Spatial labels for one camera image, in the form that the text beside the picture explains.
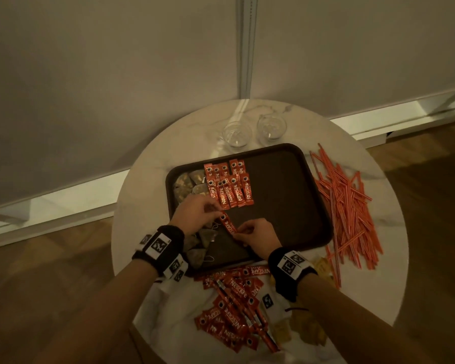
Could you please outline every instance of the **marble tabletop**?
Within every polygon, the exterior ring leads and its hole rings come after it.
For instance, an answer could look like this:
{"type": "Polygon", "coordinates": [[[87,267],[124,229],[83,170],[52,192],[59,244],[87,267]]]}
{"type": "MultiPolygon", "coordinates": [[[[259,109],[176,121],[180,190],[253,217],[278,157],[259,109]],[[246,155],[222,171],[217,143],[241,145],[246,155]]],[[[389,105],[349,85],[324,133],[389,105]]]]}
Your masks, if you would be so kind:
{"type": "MultiPolygon", "coordinates": [[[[118,197],[111,237],[115,274],[129,263],[135,245],[146,233],[168,223],[167,173],[178,165],[265,146],[256,136],[256,123],[260,115],[273,112],[282,114],[287,122],[285,135],[273,144],[292,143],[301,148],[312,173],[315,174],[309,151],[318,150],[318,143],[347,173],[361,172],[366,194],[373,199],[369,210],[384,254],[373,271],[357,269],[351,263],[341,265],[341,291],[393,324],[403,300],[408,267],[406,228],[396,195],[374,159],[348,133],[308,109],[283,102],[264,99],[220,102],[174,122],[145,148],[118,197]],[[223,142],[221,131],[228,122],[240,119],[249,123],[253,138],[245,147],[234,150],[223,142]]],[[[305,253],[308,257],[325,256],[323,248],[305,253]]],[[[142,337],[168,364],[199,362],[201,357],[219,355],[220,345],[209,341],[214,339],[206,333],[196,331],[193,321],[202,309],[210,306],[214,295],[192,279],[183,280],[181,291],[170,297],[155,284],[134,321],[142,337]]],[[[319,361],[316,348],[304,345],[293,349],[293,354],[302,361],[319,361]]],[[[225,349],[222,359],[216,362],[246,362],[258,355],[248,349],[239,354],[225,349]]]]}

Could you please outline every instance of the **round table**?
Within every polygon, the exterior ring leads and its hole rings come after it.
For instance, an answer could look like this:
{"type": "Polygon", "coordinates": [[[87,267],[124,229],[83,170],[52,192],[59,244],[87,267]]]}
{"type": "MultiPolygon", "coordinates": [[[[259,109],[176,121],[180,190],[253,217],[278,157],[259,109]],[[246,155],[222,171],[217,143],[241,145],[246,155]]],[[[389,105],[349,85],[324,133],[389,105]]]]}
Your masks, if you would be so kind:
{"type": "MultiPolygon", "coordinates": [[[[301,148],[313,174],[309,151],[318,150],[318,143],[344,170],[360,171],[366,194],[373,199],[369,210],[384,254],[375,271],[357,269],[352,263],[341,265],[341,291],[393,324],[403,300],[408,266],[406,228],[396,195],[374,159],[348,133],[308,109],[283,102],[264,99],[220,102],[182,117],[152,140],[129,171],[118,197],[111,237],[115,275],[130,262],[135,245],[145,234],[169,222],[167,173],[178,165],[233,153],[222,141],[221,131],[229,121],[240,117],[253,129],[252,140],[241,150],[263,146],[256,138],[256,123],[260,115],[273,112],[282,114],[287,122],[287,131],[277,143],[292,143],[301,148]]],[[[324,249],[308,254],[326,255],[324,249]]],[[[196,331],[193,317],[208,309],[214,295],[203,290],[199,282],[183,280],[181,291],[167,299],[155,284],[134,320],[152,349],[168,364],[213,358],[215,362],[245,362],[253,358],[256,352],[247,348],[235,354],[227,348],[221,352],[222,345],[211,345],[214,342],[206,344],[214,339],[196,331]]],[[[301,359],[313,356],[310,350],[315,347],[305,346],[301,359]]]]}

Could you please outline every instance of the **white baseboard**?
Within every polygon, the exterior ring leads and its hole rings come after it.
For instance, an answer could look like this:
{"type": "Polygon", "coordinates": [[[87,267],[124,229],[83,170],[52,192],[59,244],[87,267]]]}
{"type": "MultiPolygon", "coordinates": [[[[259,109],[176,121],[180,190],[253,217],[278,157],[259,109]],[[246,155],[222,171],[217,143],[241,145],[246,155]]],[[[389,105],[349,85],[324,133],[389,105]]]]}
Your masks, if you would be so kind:
{"type": "MultiPolygon", "coordinates": [[[[332,122],[369,148],[385,143],[387,138],[455,121],[455,102],[447,102],[447,111],[430,115],[422,107],[423,104],[426,109],[441,108],[442,102],[446,102],[444,98],[430,97],[425,100],[431,102],[403,103],[339,117],[332,122]]],[[[9,224],[0,218],[0,246],[112,216],[127,173],[128,170],[122,171],[25,201],[28,220],[9,224]]],[[[23,203],[16,205],[24,208],[23,203]]],[[[0,214],[11,214],[10,207],[0,209],[0,214]]]]}

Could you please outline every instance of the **hand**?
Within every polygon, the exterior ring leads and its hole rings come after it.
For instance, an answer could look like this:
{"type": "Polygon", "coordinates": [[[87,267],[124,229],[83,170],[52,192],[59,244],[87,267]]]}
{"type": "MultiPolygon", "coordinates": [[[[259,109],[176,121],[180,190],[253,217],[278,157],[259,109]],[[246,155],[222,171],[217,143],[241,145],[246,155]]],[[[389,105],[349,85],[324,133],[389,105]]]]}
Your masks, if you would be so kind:
{"type": "Polygon", "coordinates": [[[177,207],[169,225],[177,226],[185,235],[192,235],[220,217],[221,211],[219,202],[210,196],[191,194],[177,207]]]}
{"type": "Polygon", "coordinates": [[[281,247],[273,225],[264,218],[244,222],[233,236],[236,240],[248,244],[265,260],[268,260],[272,251],[281,247]]]}

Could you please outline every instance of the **person's left hand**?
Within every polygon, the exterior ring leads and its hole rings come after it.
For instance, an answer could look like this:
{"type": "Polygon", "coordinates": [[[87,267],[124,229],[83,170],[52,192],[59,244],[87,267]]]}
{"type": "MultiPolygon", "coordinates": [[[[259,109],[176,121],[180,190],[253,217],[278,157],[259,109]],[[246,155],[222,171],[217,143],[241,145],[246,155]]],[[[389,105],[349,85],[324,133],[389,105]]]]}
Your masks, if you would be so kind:
{"type": "Polygon", "coordinates": [[[186,236],[192,235],[220,217],[221,211],[221,205],[214,198],[191,194],[177,207],[169,225],[177,226],[186,236]]]}

